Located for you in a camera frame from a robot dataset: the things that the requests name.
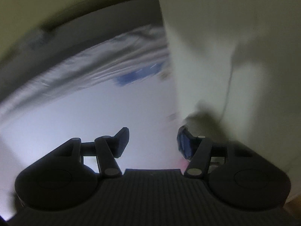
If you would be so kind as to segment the grey curtain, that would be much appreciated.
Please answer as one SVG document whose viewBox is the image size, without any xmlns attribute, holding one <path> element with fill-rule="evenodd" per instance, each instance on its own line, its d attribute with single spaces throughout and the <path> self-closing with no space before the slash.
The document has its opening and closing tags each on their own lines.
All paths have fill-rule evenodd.
<svg viewBox="0 0 301 226">
<path fill-rule="evenodd" d="M 168 63 L 164 26 L 147 25 L 90 47 L 22 84 L 1 103 L 1 121 L 33 106 L 133 71 Z"/>
</svg>

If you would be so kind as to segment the blue water bottle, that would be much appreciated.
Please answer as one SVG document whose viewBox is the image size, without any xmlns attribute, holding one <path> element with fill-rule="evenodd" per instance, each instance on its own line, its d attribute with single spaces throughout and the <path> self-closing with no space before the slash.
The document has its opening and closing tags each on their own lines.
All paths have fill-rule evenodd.
<svg viewBox="0 0 301 226">
<path fill-rule="evenodd" d="M 126 73 L 124 75 L 116 77 L 115 83 L 116 83 L 116 85 L 118 85 L 120 87 L 123 87 L 128 84 L 132 84 L 136 81 L 139 81 L 144 78 L 148 78 L 150 76 L 154 76 L 154 75 L 160 73 L 163 66 L 164 66 L 164 62 L 144 66 L 144 67 L 134 70 L 130 73 Z"/>
</svg>

